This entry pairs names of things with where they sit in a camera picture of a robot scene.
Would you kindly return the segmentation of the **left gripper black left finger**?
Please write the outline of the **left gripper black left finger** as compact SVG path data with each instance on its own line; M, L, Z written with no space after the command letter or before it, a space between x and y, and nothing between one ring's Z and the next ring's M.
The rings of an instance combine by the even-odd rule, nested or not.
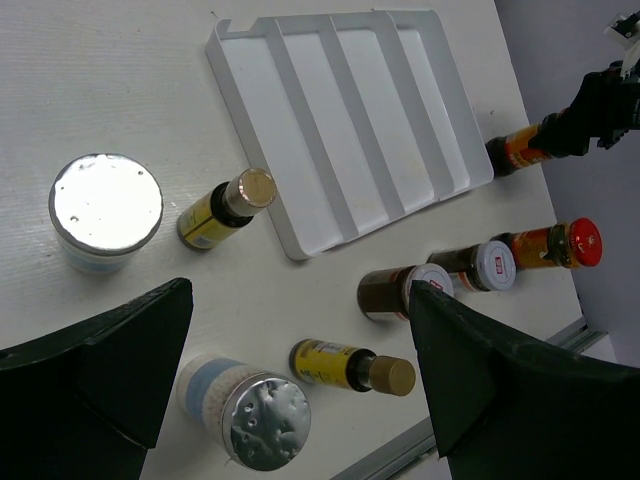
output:
M139 478L159 438L192 312L192 283L175 278L2 350L2 478Z

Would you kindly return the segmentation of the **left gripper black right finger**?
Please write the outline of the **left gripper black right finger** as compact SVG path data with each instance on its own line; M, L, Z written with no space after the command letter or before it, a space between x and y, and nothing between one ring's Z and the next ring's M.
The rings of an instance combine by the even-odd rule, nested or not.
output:
M454 377L461 347L445 344L434 332L440 322L458 333L476 314L436 289L416 281L410 290L409 319L414 333L426 330L427 347L442 347L453 357L427 367ZM537 345L507 343L500 352L500 397L488 411L470 445L448 461L455 479L635 479L639 475L639 371L635 367L589 358L537 340Z

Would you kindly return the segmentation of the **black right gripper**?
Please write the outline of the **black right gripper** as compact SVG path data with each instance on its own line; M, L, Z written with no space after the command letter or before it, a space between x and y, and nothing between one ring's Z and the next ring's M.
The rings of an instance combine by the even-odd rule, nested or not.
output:
M547 115L528 147L554 158L584 156L592 138L610 149L629 131L639 129L639 63L622 61L584 76L571 104Z

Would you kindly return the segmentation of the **red-lid chili sauce jar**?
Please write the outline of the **red-lid chili sauce jar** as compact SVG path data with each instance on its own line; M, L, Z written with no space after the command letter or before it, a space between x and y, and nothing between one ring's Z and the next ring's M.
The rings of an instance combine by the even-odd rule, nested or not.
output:
M541 162L566 157L557 145L545 143L553 140L549 133L556 124L557 115L551 114L540 123L489 140L485 148L494 176L506 177Z

